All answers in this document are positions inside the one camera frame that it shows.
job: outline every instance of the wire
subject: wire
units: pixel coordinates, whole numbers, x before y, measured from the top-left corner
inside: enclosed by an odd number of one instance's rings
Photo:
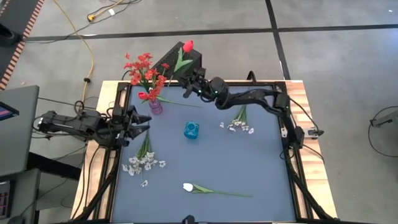
[[[86,179],[86,177],[85,177],[85,158],[86,158],[86,153],[87,153],[87,147],[86,147],[86,149],[85,149],[85,151],[84,151],[84,153],[83,153],[83,159],[81,160],[81,163],[83,164],[83,166],[82,166],[82,171],[83,171],[83,188],[82,188],[82,191],[81,191],[81,197],[80,197],[80,201],[79,201],[79,204],[78,204],[78,206],[77,206],[77,208],[76,208],[76,210],[75,210],[75,213],[73,214],[73,216],[72,216],[72,219],[74,219],[75,218],[75,216],[76,216],[76,213],[77,213],[77,211],[79,210],[79,208],[80,208],[80,205],[81,205],[81,202],[83,201],[83,194],[84,194],[84,190],[85,190],[85,179]]]
[[[305,111],[305,109],[298,104],[295,100],[290,99],[293,103],[295,103],[299,108],[301,108],[301,110],[305,113],[305,115],[307,115],[307,117],[311,120],[311,122],[313,123],[313,125],[317,128],[317,131],[319,132],[319,127],[318,125],[314,122],[314,120],[311,118],[311,116]]]
[[[387,110],[387,109],[391,109],[391,108],[398,108],[398,106],[388,106],[388,107],[386,107],[386,108],[381,109],[379,112],[376,113],[376,115],[374,115],[374,117],[373,117],[372,120],[375,120],[376,117],[377,117],[381,112],[383,112],[383,111],[385,111],[385,110]],[[393,157],[393,158],[398,157],[398,156],[387,155],[387,154],[385,154],[385,153],[383,153],[383,152],[377,150],[377,149],[373,146],[373,143],[372,143],[372,140],[371,140],[371,126],[372,126],[372,124],[369,124],[369,127],[368,127],[368,140],[369,140],[369,144],[371,145],[372,149],[375,150],[378,154],[381,154],[381,155],[386,156],[386,157]]]
[[[124,77],[125,77],[129,72],[131,72],[131,70],[127,70],[126,72],[124,72],[124,74],[123,74],[123,76],[122,76],[122,81],[124,80]]]
[[[87,44],[87,42],[84,40],[84,38],[82,38],[79,34],[78,31],[76,30],[75,25],[73,25],[73,22],[70,20],[69,16],[67,15],[67,13],[61,8],[61,6],[59,5],[59,3],[57,2],[57,0],[53,0],[54,3],[58,6],[58,8],[62,11],[62,13],[65,15],[65,17],[68,19],[70,25],[72,26],[73,30],[75,31],[74,34],[76,34],[77,37],[79,37],[86,45],[88,51],[90,52],[90,56],[91,56],[91,68],[90,71],[87,74],[87,77],[84,79],[85,81],[85,85],[83,87],[83,95],[81,97],[81,100],[84,101],[85,100],[85,96],[86,96],[86,89],[87,89],[87,83],[90,82],[90,77],[93,75],[93,70],[94,70],[94,55],[93,55],[93,51],[91,50],[90,46]]]
[[[66,205],[63,204],[63,201],[64,201],[67,197],[69,197],[69,195],[64,196],[64,197],[61,199],[61,202],[60,202],[61,206],[64,207],[64,208],[73,208],[73,207],[71,207],[71,206],[66,206]]]
[[[319,152],[317,152],[317,151],[314,150],[313,148],[311,148],[311,147],[309,147],[309,146],[306,146],[306,145],[304,145],[304,144],[303,144],[303,146],[306,147],[307,149],[313,151],[315,154],[317,154],[317,155],[322,159],[323,162],[325,162],[325,160],[323,159],[323,156],[322,156]]]
[[[61,104],[64,104],[64,105],[75,106],[75,104],[72,104],[72,103],[67,103],[67,102],[58,101],[58,100],[51,100],[51,99],[43,98],[43,97],[39,97],[39,99],[40,99],[40,100],[51,101],[51,102],[54,102],[54,103],[61,103]],[[92,110],[95,110],[95,109],[96,109],[96,108],[92,108],[92,107],[88,107],[88,106],[86,106],[85,108],[86,108],[86,109],[92,109]]]
[[[88,165],[88,177],[87,177],[87,190],[86,190],[85,207],[87,206],[88,189],[90,188],[90,172],[91,172],[91,165],[92,165],[92,163],[93,163],[95,154],[98,152],[99,149],[100,149],[100,146],[98,146],[97,149],[95,150],[93,156],[91,157],[90,164]]]
[[[139,3],[139,2],[141,2],[141,1],[142,1],[142,0],[135,0],[135,1],[130,0],[129,2],[122,2],[122,3],[120,3],[119,5],[127,5],[127,6],[126,6],[124,9],[122,9],[122,10],[116,12],[113,16],[115,16],[115,15],[117,15],[117,14],[119,14],[119,13],[125,11],[125,10],[128,8],[128,6],[129,6],[130,4]],[[77,32],[80,32],[80,31],[86,29],[87,27],[89,27],[89,26],[92,25],[92,24],[97,24],[97,23],[99,23],[99,22],[102,22],[102,21],[104,21],[104,20],[107,20],[107,19],[109,19],[110,17],[112,17],[112,16],[108,16],[108,17],[106,17],[106,18],[104,18],[104,19],[101,19],[101,20],[98,20],[98,21],[96,21],[96,22],[91,22],[91,23],[85,25],[84,27],[78,29]],[[74,34],[75,34],[75,32],[72,32],[72,33],[66,35],[65,37],[62,37],[61,39],[50,40],[50,41],[46,41],[46,42],[38,42],[38,41],[34,41],[34,40],[25,40],[25,42],[27,42],[27,43],[35,43],[35,44],[51,44],[51,43],[58,42],[58,41],[61,41],[61,40],[67,40],[70,36],[72,36],[72,35],[74,35]]]

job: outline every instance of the green leaf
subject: green leaf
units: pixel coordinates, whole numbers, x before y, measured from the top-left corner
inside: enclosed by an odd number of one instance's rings
[[[191,105],[191,104],[187,104],[187,103],[179,103],[179,102],[175,102],[175,101],[171,101],[171,100],[166,100],[165,98],[161,97],[161,96],[157,96],[157,99],[161,102],[165,102],[165,103],[174,103],[177,105],[184,105],[184,106],[194,106],[194,107],[202,107],[202,106],[198,106],[198,105]]]
[[[187,64],[189,64],[189,63],[191,63],[191,62],[192,62],[191,59],[189,59],[189,60],[184,60],[184,61],[181,61],[181,62],[177,62],[177,63],[175,64],[174,72],[176,72],[178,69],[180,69],[180,68],[183,67],[184,65],[187,65]]]
[[[197,190],[200,190],[200,191],[203,192],[203,193],[214,193],[213,190],[210,190],[210,189],[201,187],[201,186],[199,186],[199,185],[193,184],[193,186],[194,186]]]

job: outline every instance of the electrical cable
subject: electrical cable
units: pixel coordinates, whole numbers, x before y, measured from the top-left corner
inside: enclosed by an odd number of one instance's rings
[[[127,6],[124,7],[124,9],[122,9],[122,10],[116,12],[113,16],[115,16],[115,15],[117,15],[117,14],[119,14],[119,13],[125,11],[125,10],[128,8],[128,6],[129,6],[130,4],[139,3],[139,2],[141,2],[141,1],[142,1],[142,0],[135,0],[135,1],[130,0],[129,2],[122,2],[122,3],[120,3],[119,5],[127,5]],[[97,24],[97,23],[99,23],[99,22],[102,22],[102,21],[104,21],[104,20],[107,20],[107,19],[109,19],[110,17],[112,17],[112,16],[105,17],[104,19],[98,20],[98,21],[96,21],[96,22],[90,22],[89,24],[85,25],[84,27],[78,29],[77,32],[80,32],[80,31],[86,29],[87,27],[89,27],[89,26],[92,25],[92,24]],[[38,42],[38,41],[34,41],[34,40],[25,40],[25,42],[27,42],[27,43],[34,43],[34,44],[51,44],[51,43],[58,42],[58,41],[61,41],[61,40],[67,40],[70,36],[72,36],[72,35],[74,35],[74,34],[75,34],[75,33],[72,32],[72,33],[66,35],[65,37],[62,37],[61,39],[50,40],[50,41],[46,41],[46,42]]]
[[[50,190],[44,192],[42,195],[38,196],[32,203],[30,203],[30,204],[21,212],[21,214],[20,214],[19,216],[22,216],[22,215],[26,212],[26,210],[27,210],[28,208],[30,208],[30,206],[32,206],[34,203],[36,203],[40,198],[44,197],[44,195],[47,195],[47,194],[50,193],[51,191],[53,191],[53,190],[55,190],[56,188],[62,186],[62,185],[63,185],[64,183],[66,183],[68,180],[69,180],[69,178],[66,178],[61,184],[58,184],[58,185],[54,186],[54,187],[51,188]]]
[[[307,149],[313,151],[315,154],[317,154],[317,155],[321,158],[321,160],[322,160],[323,162],[325,162],[325,160],[323,159],[323,156],[322,156],[319,152],[317,152],[315,149],[313,149],[313,148],[311,148],[311,147],[309,147],[309,146],[306,146],[306,145],[304,145],[304,144],[303,144],[303,146],[306,147]]]
[[[295,103],[305,113],[305,115],[307,115],[307,117],[310,119],[310,121],[313,123],[313,125],[317,128],[317,131],[319,132],[320,130],[319,130],[318,125],[314,122],[314,120],[311,118],[311,116],[305,111],[305,109],[300,104],[298,104],[295,100],[293,100],[293,99],[290,99],[290,100],[293,103]]]
[[[75,218],[76,213],[77,213],[77,211],[78,211],[79,208],[80,208],[81,202],[83,201],[83,195],[84,195],[84,190],[85,190],[85,179],[86,179],[86,177],[85,177],[85,173],[86,173],[86,172],[85,172],[85,158],[86,158],[86,153],[87,153],[87,147],[86,147],[86,149],[85,149],[85,151],[84,151],[84,153],[83,153],[83,159],[82,159],[83,165],[82,165],[82,167],[81,167],[81,170],[83,171],[83,188],[82,188],[82,191],[81,191],[81,197],[80,197],[79,204],[77,205],[77,208],[76,208],[76,210],[75,210],[75,213],[74,213],[73,216],[72,216],[72,219]]]
[[[99,149],[100,149],[100,146],[98,146],[97,149],[95,150],[93,156],[91,157],[90,164],[88,165],[88,177],[87,177],[87,190],[86,190],[85,207],[87,206],[88,189],[90,188],[90,172],[91,172],[91,165],[92,165],[92,163],[93,163],[95,154],[98,152]]]
[[[47,101],[51,101],[51,102],[54,102],[54,103],[61,103],[61,104],[64,104],[64,105],[75,106],[75,104],[72,104],[72,103],[66,103],[66,102],[58,101],[58,100],[51,100],[51,99],[43,98],[43,97],[38,97],[38,99],[40,99],[40,100],[47,100]],[[92,109],[92,110],[95,110],[95,109],[96,109],[96,108],[92,108],[92,107],[88,107],[88,106],[86,106],[85,108],[87,108],[87,109]]]
[[[58,6],[58,8],[62,11],[63,15],[65,15],[65,17],[68,19],[68,22],[70,23],[70,25],[72,26],[73,30],[75,31],[74,34],[76,34],[77,37],[79,37],[86,45],[88,51],[90,52],[90,56],[91,56],[91,68],[90,71],[87,74],[87,77],[84,79],[85,81],[85,85],[83,87],[83,95],[81,97],[81,100],[85,100],[85,96],[86,96],[86,89],[87,89],[87,83],[90,82],[90,78],[93,75],[93,70],[94,70],[94,55],[93,55],[93,51],[91,50],[90,46],[87,44],[86,40],[84,38],[82,38],[79,34],[78,31],[76,30],[75,25],[73,25],[73,22],[70,20],[69,16],[67,15],[67,13],[61,8],[61,6],[59,5],[59,3],[57,2],[57,0],[53,0],[54,3]]]
[[[63,204],[63,201],[64,201],[67,197],[69,197],[69,195],[64,196],[64,197],[61,199],[61,202],[60,202],[61,206],[64,207],[64,208],[73,208],[73,207],[71,207],[71,206],[66,206],[66,205]]]
[[[388,106],[388,107],[386,107],[386,108],[381,109],[379,112],[376,113],[376,115],[374,115],[374,117],[373,117],[372,120],[375,120],[376,117],[377,117],[381,112],[383,112],[383,111],[385,111],[385,110],[387,110],[387,109],[391,109],[391,108],[398,108],[398,106]],[[369,127],[368,127],[368,140],[369,140],[369,144],[371,145],[372,149],[375,150],[378,154],[381,154],[381,155],[386,156],[386,157],[392,157],[392,158],[398,157],[398,156],[393,156],[393,155],[387,155],[387,154],[385,154],[385,153],[383,153],[383,152],[377,150],[377,149],[373,146],[373,143],[372,143],[372,140],[371,140],[371,127],[372,127],[372,124],[369,124]]]

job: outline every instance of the blue cup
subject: blue cup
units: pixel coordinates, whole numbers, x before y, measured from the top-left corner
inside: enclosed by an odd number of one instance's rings
[[[184,135],[189,139],[196,139],[199,134],[199,124],[189,121],[185,125]]]

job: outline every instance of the white tulip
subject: white tulip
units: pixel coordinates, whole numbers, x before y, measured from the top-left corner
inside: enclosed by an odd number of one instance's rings
[[[184,183],[183,184],[183,188],[187,191],[187,192],[191,192],[193,190],[193,185],[189,184],[189,183]]]

